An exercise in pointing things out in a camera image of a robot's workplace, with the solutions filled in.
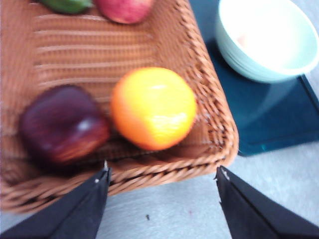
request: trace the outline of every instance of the apple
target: apple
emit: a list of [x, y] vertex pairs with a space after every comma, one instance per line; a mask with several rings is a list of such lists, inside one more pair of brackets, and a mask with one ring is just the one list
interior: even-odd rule
[[89, 94], [76, 86], [44, 92], [20, 117], [19, 134], [42, 165], [68, 165], [110, 137], [108, 120]]
[[151, 12], [155, 0], [95, 0], [100, 12], [118, 23], [137, 23]]

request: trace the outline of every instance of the dark blue tray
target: dark blue tray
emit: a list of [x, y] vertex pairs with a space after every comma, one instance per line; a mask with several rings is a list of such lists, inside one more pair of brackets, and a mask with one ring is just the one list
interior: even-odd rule
[[232, 70], [215, 42], [218, 0], [190, 0], [239, 131], [239, 154], [252, 155], [319, 140], [319, 101], [305, 76], [253, 82]]

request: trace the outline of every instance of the white table surface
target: white table surface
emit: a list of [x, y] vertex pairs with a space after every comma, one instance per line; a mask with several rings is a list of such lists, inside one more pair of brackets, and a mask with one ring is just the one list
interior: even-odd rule
[[[319, 32], [319, 0], [293, 0]], [[307, 74], [319, 96], [319, 66]], [[265, 195], [319, 225], [319, 142], [251, 157], [229, 167]], [[214, 174], [108, 198], [97, 239], [230, 239]], [[1, 213], [4, 231], [30, 215]]]

